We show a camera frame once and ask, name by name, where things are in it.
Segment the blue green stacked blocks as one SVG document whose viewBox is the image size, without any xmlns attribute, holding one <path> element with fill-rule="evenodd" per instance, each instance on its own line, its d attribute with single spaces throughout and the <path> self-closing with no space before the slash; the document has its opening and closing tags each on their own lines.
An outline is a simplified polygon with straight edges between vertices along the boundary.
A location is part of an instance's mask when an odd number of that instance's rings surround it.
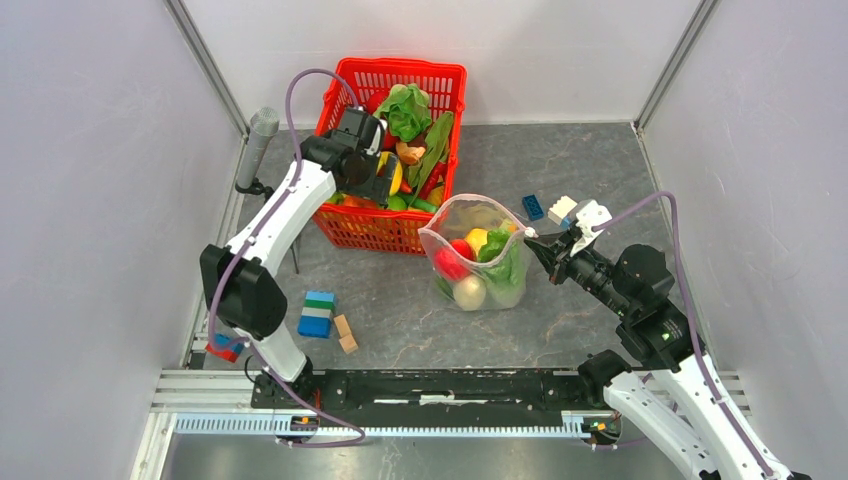
<svg viewBox="0 0 848 480">
<path fill-rule="evenodd" d="M 309 338 L 329 338 L 336 306 L 337 298 L 333 293 L 307 291 L 298 321 L 298 334 Z"/>
</svg>

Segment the green romaine lettuce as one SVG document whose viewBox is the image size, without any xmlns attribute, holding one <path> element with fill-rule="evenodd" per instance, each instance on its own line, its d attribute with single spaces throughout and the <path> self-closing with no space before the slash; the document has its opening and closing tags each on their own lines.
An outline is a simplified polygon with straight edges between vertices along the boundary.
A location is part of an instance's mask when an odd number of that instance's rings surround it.
<svg viewBox="0 0 848 480">
<path fill-rule="evenodd" d="M 501 257 L 492 266 L 480 270 L 493 308 L 508 309 L 516 306 L 526 290 L 527 265 L 522 243 L 519 240 L 510 243 L 517 230 L 513 222 L 504 220 L 498 228 L 489 231 L 488 243 L 477 255 L 478 263 L 490 263 Z"/>
</svg>

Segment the yellow banana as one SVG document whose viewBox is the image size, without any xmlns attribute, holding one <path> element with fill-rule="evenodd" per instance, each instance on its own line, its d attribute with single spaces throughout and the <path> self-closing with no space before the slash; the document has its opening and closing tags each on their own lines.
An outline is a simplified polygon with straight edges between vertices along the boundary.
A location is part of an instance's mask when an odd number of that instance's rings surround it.
<svg viewBox="0 0 848 480">
<path fill-rule="evenodd" d="M 379 176 L 387 175 L 385 170 L 388 163 L 392 163 L 394 165 L 393 173 L 391 175 L 391 185 L 389 188 L 389 196 L 394 196 L 400 190 L 403 181 L 403 163 L 395 153 L 390 151 L 381 152 L 379 155 L 377 171 Z"/>
</svg>

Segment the red blue toy block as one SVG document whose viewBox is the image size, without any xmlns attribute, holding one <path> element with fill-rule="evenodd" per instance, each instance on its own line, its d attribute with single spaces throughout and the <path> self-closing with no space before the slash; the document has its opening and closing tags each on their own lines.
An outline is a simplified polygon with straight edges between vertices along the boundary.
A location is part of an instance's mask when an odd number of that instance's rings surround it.
<svg viewBox="0 0 848 480">
<path fill-rule="evenodd" d="M 245 345 L 243 342 L 236 341 L 226 334 L 216 333 L 207 342 L 205 351 L 219 359 L 234 364 L 241 356 L 244 348 Z"/>
</svg>

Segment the white radish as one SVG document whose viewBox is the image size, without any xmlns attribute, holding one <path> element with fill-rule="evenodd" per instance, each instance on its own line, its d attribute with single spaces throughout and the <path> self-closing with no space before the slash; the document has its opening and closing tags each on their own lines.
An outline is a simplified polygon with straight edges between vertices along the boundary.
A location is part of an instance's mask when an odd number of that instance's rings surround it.
<svg viewBox="0 0 848 480">
<path fill-rule="evenodd" d="M 476 275 L 468 275 L 452 287 L 456 305 L 464 311 L 476 311 L 482 308 L 487 295 L 486 284 Z"/>
</svg>

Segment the red tomato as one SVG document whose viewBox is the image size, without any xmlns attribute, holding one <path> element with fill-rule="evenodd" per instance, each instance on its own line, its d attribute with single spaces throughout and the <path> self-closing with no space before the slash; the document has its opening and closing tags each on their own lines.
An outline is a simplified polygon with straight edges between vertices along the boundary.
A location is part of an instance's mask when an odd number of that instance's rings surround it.
<svg viewBox="0 0 848 480">
<path fill-rule="evenodd" d="M 458 282 L 471 274 L 467 261 L 476 259 L 472 246 L 464 239 L 454 239 L 433 257 L 436 272 L 449 282 Z"/>
</svg>

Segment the grey microphone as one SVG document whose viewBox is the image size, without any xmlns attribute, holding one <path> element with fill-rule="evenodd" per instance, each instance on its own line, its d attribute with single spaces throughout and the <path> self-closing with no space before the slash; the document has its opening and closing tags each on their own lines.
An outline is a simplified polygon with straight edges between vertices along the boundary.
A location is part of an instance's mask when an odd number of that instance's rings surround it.
<svg viewBox="0 0 848 480">
<path fill-rule="evenodd" d="M 250 130 L 236 176 L 235 188 L 240 193 L 261 191 L 255 187 L 257 172 L 271 140 L 279 131 L 280 116 L 272 107 L 262 107 L 250 119 Z"/>
</svg>

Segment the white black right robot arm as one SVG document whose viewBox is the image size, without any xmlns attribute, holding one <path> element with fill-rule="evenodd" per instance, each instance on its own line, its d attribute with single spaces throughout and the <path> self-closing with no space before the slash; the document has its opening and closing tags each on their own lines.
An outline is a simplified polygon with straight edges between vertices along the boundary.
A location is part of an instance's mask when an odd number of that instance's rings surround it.
<svg viewBox="0 0 848 480">
<path fill-rule="evenodd" d="M 572 231 L 528 237 L 553 284 L 572 280 L 620 319 L 632 367 L 605 350 L 578 368 L 577 392 L 591 408 L 628 418 L 687 479 L 801 479 L 759 439 L 730 397 L 695 327 L 669 300 L 675 283 L 665 255 L 628 246 L 617 261 Z"/>
</svg>

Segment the dark blue toy block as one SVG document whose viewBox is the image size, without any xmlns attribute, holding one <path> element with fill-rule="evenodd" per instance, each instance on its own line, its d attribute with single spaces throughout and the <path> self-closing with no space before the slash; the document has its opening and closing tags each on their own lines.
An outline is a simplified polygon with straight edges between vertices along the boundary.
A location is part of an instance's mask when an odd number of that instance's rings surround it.
<svg viewBox="0 0 848 480">
<path fill-rule="evenodd" d="M 544 209 L 535 195 L 524 196 L 521 203 L 530 221 L 540 220 L 545 216 Z"/>
</svg>

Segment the yellow lemon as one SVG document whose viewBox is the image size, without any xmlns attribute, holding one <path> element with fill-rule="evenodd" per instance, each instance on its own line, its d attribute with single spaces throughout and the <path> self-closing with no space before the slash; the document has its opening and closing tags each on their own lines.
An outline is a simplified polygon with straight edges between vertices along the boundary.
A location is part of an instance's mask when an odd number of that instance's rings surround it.
<svg viewBox="0 0 848 480">
<path fill-rule="evenodd" d="M 475 255 L 478 255 L 484 245 L 488 243 L 489 231 L 483 228 L 474 228 L 470 230 L 464 237 L 464 240 L 472 248 Z"/>
</svg>

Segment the small wooden block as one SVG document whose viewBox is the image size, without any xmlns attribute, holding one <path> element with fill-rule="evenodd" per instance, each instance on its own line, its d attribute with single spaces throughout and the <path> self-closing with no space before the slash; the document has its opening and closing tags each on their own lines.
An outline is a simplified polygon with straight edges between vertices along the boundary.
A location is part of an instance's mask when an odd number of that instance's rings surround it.
<svg viewBox="0 0 848 480">
<path fill-rule="evenodd" d="M 352 334 L 352 330 L 345 315 L 336 316 L 334 318 L 334 324 L 336 326 L 340 338 L 344 338 Z"/>
<path fill-rule="evenodd" d="M 339 339 L 339 344 L 345 354 L 351 354 L 358 350 L 359 345 L 352 334 L 345 335 Z"/>
</svg>

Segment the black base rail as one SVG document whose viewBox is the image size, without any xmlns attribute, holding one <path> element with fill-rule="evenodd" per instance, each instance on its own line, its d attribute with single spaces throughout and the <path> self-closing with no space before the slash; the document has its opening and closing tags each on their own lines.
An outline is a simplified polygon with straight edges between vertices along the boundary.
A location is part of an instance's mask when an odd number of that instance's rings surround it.
<svg viewBox="0 0 848 480">
<path fill-rule="evenodd" d="M 294 391 L 331 425 L 380 427 L 553 427 L 564 412 L 607 410 L 574 370 L 316 370 Z"/>
</svg>

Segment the white blue toy block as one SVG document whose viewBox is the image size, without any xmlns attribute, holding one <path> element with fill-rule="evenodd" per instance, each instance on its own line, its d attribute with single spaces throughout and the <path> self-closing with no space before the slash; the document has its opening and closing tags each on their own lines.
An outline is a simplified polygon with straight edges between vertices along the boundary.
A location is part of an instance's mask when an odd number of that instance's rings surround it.
<svg viewBox="0 0 848 480">
<path fill-rule="evenodd" d="M 547 211 L 547 218 L 563 230 L 567 230 L 573 222 L 571 212 L 578 202 L 567 195 L 560 197 Z"/>
</svg>

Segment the clear zip top bag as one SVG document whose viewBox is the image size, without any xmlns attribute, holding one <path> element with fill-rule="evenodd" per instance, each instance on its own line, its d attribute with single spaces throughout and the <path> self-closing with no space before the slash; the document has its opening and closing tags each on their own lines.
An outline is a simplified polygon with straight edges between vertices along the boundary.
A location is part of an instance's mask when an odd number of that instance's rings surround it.
<svg viewBox="0 0 848 480">
<path fill-rule="evenodd" d="M 511 211 L 489 197 L 459 194 L 445 200 L 418 229 L 436 298 L 465 312 L 517 306 L 527 288 L 527 232 Z"/>
</svg>

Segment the green leafy vegetable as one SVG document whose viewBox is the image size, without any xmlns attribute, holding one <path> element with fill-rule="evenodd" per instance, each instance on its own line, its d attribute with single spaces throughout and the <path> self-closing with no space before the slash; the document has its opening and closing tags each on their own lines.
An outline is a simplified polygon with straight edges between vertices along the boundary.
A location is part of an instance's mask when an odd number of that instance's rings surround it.
<svg viewBox="0 0 848 480">
<path fill-rule="evenodd" d="M 410 142 L 433 122 L 429 103 L 429 94 L 417 84 L 395 84 L 373 115 L 385 120 L 389 132 L 398 140 Z"/>
</svg>

